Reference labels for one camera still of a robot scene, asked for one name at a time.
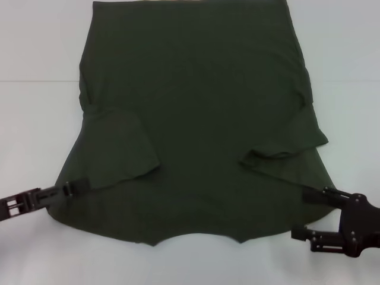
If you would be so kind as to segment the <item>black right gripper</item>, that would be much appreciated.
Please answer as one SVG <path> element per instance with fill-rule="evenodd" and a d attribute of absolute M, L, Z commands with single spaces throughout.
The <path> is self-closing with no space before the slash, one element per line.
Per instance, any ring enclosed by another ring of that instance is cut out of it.
<path fill-rule="evenodd" d="M 328 252 L 359 257 L 363 250 L 379 248 L 379 208 L 363 194 L 350 194 L 332 187 L 318 190 L 305 187 L 302 200 L 341 210 L 339 232 L 323 232 L 295 227 L 291 238 L 310 241 L 312 252 Z"/>

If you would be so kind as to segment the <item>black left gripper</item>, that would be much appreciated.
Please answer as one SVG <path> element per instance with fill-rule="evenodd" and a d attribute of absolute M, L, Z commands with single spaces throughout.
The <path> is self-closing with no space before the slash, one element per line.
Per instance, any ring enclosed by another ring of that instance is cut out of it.
<path fill-rule="evenodd" d="M 82 196 L 90 191 L 87 178 L 65 182 L 46 189 L 32 189 L 1 199 L 1 221 L 46 208 L 49 201 Z"/>

